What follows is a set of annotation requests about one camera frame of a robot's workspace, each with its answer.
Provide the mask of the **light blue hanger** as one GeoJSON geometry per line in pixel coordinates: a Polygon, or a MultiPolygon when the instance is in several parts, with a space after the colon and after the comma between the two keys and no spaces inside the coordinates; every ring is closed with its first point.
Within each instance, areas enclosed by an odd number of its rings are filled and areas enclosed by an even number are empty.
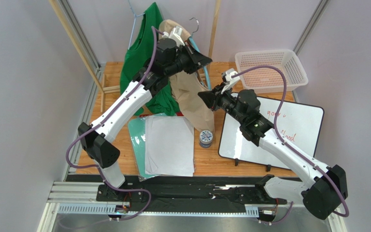
{"type": "MultiPolygon", "coordinates": [[[[193,47],[199,52],[200,50],[199,50],[197,44],[194,41],[193,35],[194,35],[194,33],[196,33],[199,30],[200,24],[199,24],[198,19],[195,18],[195,17],[192,17],[189,20],[190,21],[194,20],[196,22],[196,25],[197,25],[196,29],[193,32],[191,32],[191,36],[189,37],[189,40],[190,40],[191,44],[193,45],[193,47]]],[[[206,82],[206,84],[203,84],[203,86],[206,86],[209,90],[211,90],[212,86],[211,86],[211,80],[210,80],[210,77],[209,77],[207,66],[203,67],[203,74],[204,74],[205,82],[206,82]]]]}

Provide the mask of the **beige t shirt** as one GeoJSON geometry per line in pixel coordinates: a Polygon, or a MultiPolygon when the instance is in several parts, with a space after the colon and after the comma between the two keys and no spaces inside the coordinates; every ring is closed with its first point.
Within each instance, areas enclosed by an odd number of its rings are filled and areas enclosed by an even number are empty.
{"type": "Polygon", "coordinates": [[[177,101],[180,112],[198,131],[215,131],[214,113],[207,108],[198,96],[199,92],[207,91],[196,73],[188,74],[181,71],[169,77],[171,95],[177,101]]]}

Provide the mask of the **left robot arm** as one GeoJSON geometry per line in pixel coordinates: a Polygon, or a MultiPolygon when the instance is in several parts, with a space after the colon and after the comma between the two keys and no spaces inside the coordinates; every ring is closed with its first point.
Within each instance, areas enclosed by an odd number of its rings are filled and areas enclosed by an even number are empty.
{"type": "Polygon", "coordinates": [[[122,127],[168,85],[171,76],[181,72],[193,74],[211,62],[210,57],[188,43],[178,45],[173,39],[160,39],[154,43],[151,58],[113,105],[91,124],[80,124],[78,141],[108,186],[117,189],[125,182],[118,164],[120,150],[113,145],[122,127]]]}

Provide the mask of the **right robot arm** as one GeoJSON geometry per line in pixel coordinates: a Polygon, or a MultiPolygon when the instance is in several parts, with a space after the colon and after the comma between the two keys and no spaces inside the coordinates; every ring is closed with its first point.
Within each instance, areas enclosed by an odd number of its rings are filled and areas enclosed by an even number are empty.
{"type": "Polygon", "coordinates": [[[238,121],[246,140],[277,157],[301,180],[295,182],[269,176],[263,184],[267,194],[272,198],[302,201],[305,208],[321,220],[331,214],[348,217],[345,170],[339,165],[330,167],[284,140],[276,125],[260,113],[261,103],[253,90],[242,90],[233,96],[230,89],[223,89],[224,86],[220,84],[213,90],[199,92],[198,96],[210,110],[222,109],[238,121]]]}

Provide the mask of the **green t shirt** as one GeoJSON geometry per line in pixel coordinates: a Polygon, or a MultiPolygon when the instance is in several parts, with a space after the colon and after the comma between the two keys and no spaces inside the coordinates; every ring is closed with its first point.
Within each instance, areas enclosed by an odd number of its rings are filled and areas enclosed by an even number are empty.
{"type": "MultiPolygon", "coordinates": [[[[124,92],[140,68],[149,63],[154,45],[151,27],[158,29],[161,22],[163,22],[163,17],[157,3],[153,2],[145,10],[139,34],[126,52],[120,75],[120,92],[124,92]]],[[[145,106],[153,114],[165,113],[168,116],[174,116],[180,111],[177,101],[171,95],[170,85],[165,86],[145,106]]]]}

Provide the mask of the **small round tin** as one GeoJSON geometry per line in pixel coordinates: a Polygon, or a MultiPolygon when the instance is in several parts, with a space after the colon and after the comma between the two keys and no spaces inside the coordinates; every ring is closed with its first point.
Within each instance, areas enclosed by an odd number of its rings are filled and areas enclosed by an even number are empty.
{"type": "Polygon", "coordinates": [[[203,148],[209,148],[213,142],[214,134],[209,130],[203,130],[199,135],[199,145],[203,148]]]}

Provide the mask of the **white plastic basket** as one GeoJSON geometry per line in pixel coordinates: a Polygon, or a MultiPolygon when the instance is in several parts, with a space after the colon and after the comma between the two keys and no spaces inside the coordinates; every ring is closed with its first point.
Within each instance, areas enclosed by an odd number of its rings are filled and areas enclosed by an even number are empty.
{"type": "MultiPolygon", "coordinates": [[[[289,49],[248,51],[235,54],[238,72],[256,66],[273,66],[285,75],[287,91],[309,83],[307,74],[297,54],[289,49]]],[[[283,92],[284,84],[281,75],[271,68],[260,68],[241,76],[242,86],[253,89],[257,94],[283,92]]]]}

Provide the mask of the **white paper stack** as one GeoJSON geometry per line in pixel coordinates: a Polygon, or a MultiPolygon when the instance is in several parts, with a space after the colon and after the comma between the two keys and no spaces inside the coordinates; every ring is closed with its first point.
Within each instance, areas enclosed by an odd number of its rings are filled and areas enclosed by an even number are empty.
{"type": "Polygon", "coordinates": [[[184,116],[145,120],[145,173],[192,177],[194,127],[184,116]]]}

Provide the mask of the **teal plastic folder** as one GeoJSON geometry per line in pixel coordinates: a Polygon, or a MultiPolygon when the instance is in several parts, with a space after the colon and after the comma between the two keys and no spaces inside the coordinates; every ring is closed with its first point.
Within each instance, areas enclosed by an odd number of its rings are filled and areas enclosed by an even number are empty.
{"type": "Polygon", "coordinates": [[[139,180],[145,181],[146,179],[159,176],[158,174],[145,173],[145,125],[146,119],[150,116],[167,116],[165,113],[155,115],[144,115],[128,122],[127,127],[131,139],[133,153],[135,156],[136,167],[139,171],[139,180]]]}

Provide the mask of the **white whiteboard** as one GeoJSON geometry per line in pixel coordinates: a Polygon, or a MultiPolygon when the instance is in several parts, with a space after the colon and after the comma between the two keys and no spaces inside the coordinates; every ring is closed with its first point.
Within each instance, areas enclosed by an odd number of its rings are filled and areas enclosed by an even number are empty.
{"type": "MultiPolygon", "coordinates": [[[[313,157],[323,117],[324,109],[321,107],[286,101],[279,112],[277,128],[286,141],[292,142],[299,149],[313,157]]],[[[284,169],[288,168],[275,156],[246,140],[239,126],[240,124],[237,120],[228,114],[225,115],[218,150],[220,157],[284,169]]]]}

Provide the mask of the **wooden clothes rack frame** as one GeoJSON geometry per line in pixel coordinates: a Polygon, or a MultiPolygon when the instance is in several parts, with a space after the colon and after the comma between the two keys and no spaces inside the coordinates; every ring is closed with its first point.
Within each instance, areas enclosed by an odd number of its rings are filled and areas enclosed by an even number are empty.
{"type": "MultiPolygon", "coordinates": [[[[87,38],[82,32],[82,29],[73,13],[68,0],[49,0],[53,10],[55,11],[58,19],[60,20],[63,28],[65,29],[68,37],[77,50],[80,58],[86,66],[89,74],[94,80],[95,86],[100,91],[100,112],[105,111],[105,95],[114,94],[120,91],[120,86],[106,87],[106,76],[103,74],[103,68],[99,64],[91,46],[88,44],[87,38]]],[[[211,38],[209,45],[208,55],[211,57],[213,54],[213,47],[216,35],[216,28],[219,17],[219,10],[221,0],[215,1],[214,18],[211,29],[211,38]]]]}

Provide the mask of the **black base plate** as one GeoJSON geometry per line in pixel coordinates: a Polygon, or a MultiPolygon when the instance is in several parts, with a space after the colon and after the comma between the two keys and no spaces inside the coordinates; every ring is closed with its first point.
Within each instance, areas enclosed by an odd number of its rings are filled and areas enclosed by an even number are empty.
{"type": "Polygon", "coordinates": [[[140,181],[126,176],[126,192],[99,185],[98,202],[119,202],[137,211],[167,213],[243,213],[245,205],[287,205],[287,200],[268,196],[260,177],[158,176],[140,181]]]}

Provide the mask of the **aluminium frame rail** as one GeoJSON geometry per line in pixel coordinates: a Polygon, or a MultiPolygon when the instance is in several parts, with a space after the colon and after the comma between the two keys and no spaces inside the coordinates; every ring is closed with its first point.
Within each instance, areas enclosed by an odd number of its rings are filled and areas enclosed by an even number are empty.
{"type": "Polygon", "coordinates": [[[282,226],[290,230],[288,220],[295,207],[320,220],[339,216],[338,207],[347,198],[345,170],[339,165],[329,166],[313,156],[306,155],[293,142],[283,137],[280,122],[284,107],[280,104],[275,116],[267,119],[263,101],[253,90],[222,92],[222,86],[203,92],[199,98],[204,107],[214,113],[224,110],[225,117],[237,123],[237,131],[230,137],[242,135],[243,140],[267,156],[278,158],[296,175],[295,179],[279,178],[271,173],[264,177],[248,174],[233,175],[218,163],[211,167],[218,171],[214,177],[159,176],[144,181],[132,169],[139,166],[128,138],[129,122],[134,113],[159,90],[160,79],[185,70],[194,73],[207,65],[191,45],[171,60],[168,73],[164,65],[140,62],[135,72],[153,72],[151,80],[135,80],[110,108],[93,122],[78,127],[77,139],[66,151],[66,162],[73,169],[81,169],[73,150],[85,152],[91,163],[89,170],[98,169],[94,179],[70,177],[54,186],[50,198],[57,204],[53,229],[60,231],[104,231],[104,226],[129,221],[164,217],[247,217],[261,224],[282,226]]]}

